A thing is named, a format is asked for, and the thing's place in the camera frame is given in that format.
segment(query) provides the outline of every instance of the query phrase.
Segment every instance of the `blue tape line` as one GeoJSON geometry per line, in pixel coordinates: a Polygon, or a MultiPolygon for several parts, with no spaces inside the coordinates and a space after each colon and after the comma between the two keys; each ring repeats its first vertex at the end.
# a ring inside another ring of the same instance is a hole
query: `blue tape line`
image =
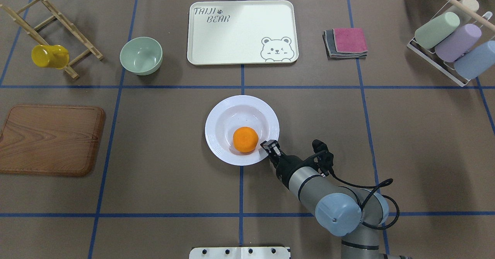
{"type": "Polygon", "coordinates": [[[93,230],[91,233],[91,242],[90,242],[90,250],[88,251],[88,259],[92,258],[92,251],[94,248],[94,240],[96,239],[96,230],[98,229],[98,216],[94,217],[94,222],[93,222],[93,230]]]}
{"type": "Polygon", "coordinates": [[[245,85],[244,85],[244,65],[241,65],[241,95],[244,95],[244,90],[245,90],[245,85]]]}
{"type": "Polygon", "coordinates": [[[380,180],[378,178],[378,170],[376,168],[375,148],[373,147],[373,138],[371,136],[370,119],[368,116],[368,106],[366,105],[366,95],[364,94],[363,77],[361,74],[361,65],[359,64],[358,58],[356,58],[356,67],[357,67],[357,74],[359,77],[359,84],[361,85],[361,100],[363,102],[364,119],[366,121],[366,131],[368,133],[368,143],[369,143],[370,150],[371,150],[371,159],[373,162],[373,172],[375,174],[375,184],[378,185],[380,183],[380,180]]]}
{"type": "MultiPolygon", "coordinates": [[[[26,16],[28,15],[29,8],[27,8],[24,11],[24,14],[22,15],[22,19],[26,19],[26,16]]],[[[17,29],[17,34],[15,34],[14,42],[12,43],[12,47],[10,48],[9,56],[7,57],[7,62],[5,62],[5,66],[3,67],[2,71],[2,76],[0,77],[0,85],[3,82],[3,79],[5,78],[5,74],[7,74],[7,68],[9,67],[10,59],[12,58],[12,55],[14,54],[14,49],[17,44],[17,40],[19,39],[19,35],[21,34],[21,27],[17,29]]]]}
{"type": "MultiPolygon", "coordinates": [[[[483,216],[495,211],[412,211],[401,216],[483,216]]],[[[0,217],[96,217],[99,218],[189,218],[189,217],[313,217],[311,213],[0,213],[0,217]]]]}
{"type": "MultiPolygon", "coordinates": [[[[0,85],[0,89],[360,89],[357,85],[0,85]]],[[[375,86],[364,89],[495,89],[495,86],[375,86]]]]}
{"type": "Polygon", "coordinates": [[[347,10],[349,11],[350,28],[354,28],[354,20],[352,19],[352,9],[350,8],[350,0],[347,0],[347,10]]]}
{"type": "Polygon", "coordinates": [[[305,85],[274,85],[274,86],[269,86],[269,85],[262,85],[262,86],[256,86],[256,85],[249,85],[249,86],[244,86],[246,89],[359,89],[359,86],[325,86],[325,85],[315,85],[315,86],[305,86],[305,85]]]}
{"type": "Polygon", "coordinates": [[[481,99],[483,100],[483,105],[485,106],[486,114],[488,115],[488,121],[490,121],[490,125],[492,126],[493,134],[495,134],[495,124],[493,123],[492,114],[490,113],[490,108],[488,108],[488,103],[486,102],[485,94],[483,93],[483,89],[481,88],[481,82],[478,77],[476,77],[476,81],[478,82],[481,99]]]}
{"type": "Polygon", "coordinates": [[[390,254],[390,247],[389,247],[389,236],[387,235],[387,231],[383,231],[383,242],[385,246],[385,254],[390,254]]]}
{"type": "Polygon", "coordinates": [[[238,213],[100,213],[100,218],[131,217],[131,218],[154,218],[154,217],[239,217],[238,213]]]}
{"type": "Polygon", "coordinates": [[[95,217],[94,213],[0,213],[0,217],[95,217]]]}
{"type": "Polygon", "coordinates": [[[0,89],[118,89],[118,85],[2,85],[0,89]]]}
{"type": "Polygon", "coordinates": [[[456,215],[495,215],[495,211],[410,211],[401,212],[401,216],[456,216],[456,215]]]}
{"type": "Polygon", "coordinates": [[[244,213],[244,217],[313,217],[311,213],[244,213]]]}
{"type": "Polygon", "coordinates": [[[240,89],[241,86],[222,85],[124,85],[124,89],[240,89]]]}
{"type": "Polygon", "coordinates": [[[244,244],[244,166],[239,167],[239,245],[244,244]]]}
{"type": "MultiPolygon", "coordinates": [[[[137,7],[138,7],[138,0],[134,0],[134,8],[133,8],[132,18],[131,18],[131,26],[129,27],[129,35],[127,37],[127,41],[130,41],[132,38],[132,30],[134,28],[134,20],[136,19],[137,7]]],[[[122,67],[122,73],[120,75],[120,83],[119,83],[119,92],[117,93],[117,100],[115,101],[115,110],[113,112],[113,121],[112,121],[111,130],[110,130],[110,139],[108,141],[108,149],[106,151],[105,166],[103,169],[103,175],[101,177],[101,185],[99,188],[98,204],[97,204],[97,208],[96,208],[96,216],[94,217],[94,225],[93,225],[93,231],[91,234],[90,248],[88,251],[88,259],[92,258],[94,241],[96,240],[96,233],[97,233],[97,229],[98,229],[98,218],[99,218],[99,213],[101,211],[101,202],[103,200],[103,192],[105,189],[105,182],[106,182],[106,173],[108,171],[108,163],[110,161],[110,153],[112,150],[113,135],[115,134],[115,125],[117,124],[117,115],[118,115],[118,111],[119,111],[120,97],[122,96],[122,86],[124,84],[125,71],[126,71],[125,68],[122,67]]]]}
{"type": "MultiPolygon", "coordinates": [[[[350,0],[347,0],[347,8],[349,10],[350,26],[351,28],[354,28],[354,21],[352,19],[352,9],[350,5],[350,0]]],[[[378,178],[378,169],[376,167],[375,148],[373,147],[373,137],[371,136],[371,126],[368,116],[368,106],[366,105],[366,95],[364,94],[364,83],[363,83],[363,76],[361,73],[361,65],[359,64],[359,58],[356,58],[356,67],[357,67],[357,76],[359,77],[359,86],[361,89],[361,100],[363,102],[364,119],[366,121],[366,132],[368,133],[368,143],[370,146],[371,159],[373,163],[373,172],[375,175],[375,184],[378,185],[380,183],[380,180],[378,178]]],[[[389,254],[389,238],[385,230],[383,231],[383,241],[385,244],[386,253],[389,254]]]]}

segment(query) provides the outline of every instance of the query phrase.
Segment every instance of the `bear cartoon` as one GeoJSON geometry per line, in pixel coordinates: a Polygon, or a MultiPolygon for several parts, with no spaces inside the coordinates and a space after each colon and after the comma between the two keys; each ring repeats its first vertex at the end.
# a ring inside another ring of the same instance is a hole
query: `bear cartoon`
{"type": "Polygon", "coordinates": [[[290,61],[294,57],[289,37],[283,37],[282,39],[264,37],[261,42],[263,44],[261,58],[265,59],[266,62],[290,61]]]}

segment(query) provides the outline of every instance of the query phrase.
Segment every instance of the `tangerine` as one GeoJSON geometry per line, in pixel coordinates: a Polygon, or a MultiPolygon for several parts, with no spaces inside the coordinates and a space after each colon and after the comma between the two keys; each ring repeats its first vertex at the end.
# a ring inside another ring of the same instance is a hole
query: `tangerine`
{"type": "Polygon", "coordinates": [[[234,132],[234,148],[241,153],[249,153],[258,144],[258,134],[250,127],[241,127],[234,132]]]}

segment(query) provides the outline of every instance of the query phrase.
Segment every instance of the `yellow cup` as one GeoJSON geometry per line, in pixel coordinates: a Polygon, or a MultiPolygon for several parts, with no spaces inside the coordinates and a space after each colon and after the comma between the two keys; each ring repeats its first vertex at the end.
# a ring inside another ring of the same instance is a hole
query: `yellow cup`
{"type": "Polygon", "coordinates": [[[69,51],[59,45],[37,45],[32,49],[31,58],[38,67],[63,69],[69,64],[69,51]]]}

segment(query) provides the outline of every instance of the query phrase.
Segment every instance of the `sage green bowl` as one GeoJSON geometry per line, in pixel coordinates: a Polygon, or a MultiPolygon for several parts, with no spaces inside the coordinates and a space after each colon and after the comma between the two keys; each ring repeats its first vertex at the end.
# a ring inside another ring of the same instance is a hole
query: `sage green bowl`
{"type": "Polygon", "coordinates": [[[136,75],[154,73],[162,61],[161,45],[150,37],[131,39],[120,51],[120,63],[126,70],[136,75]]]}

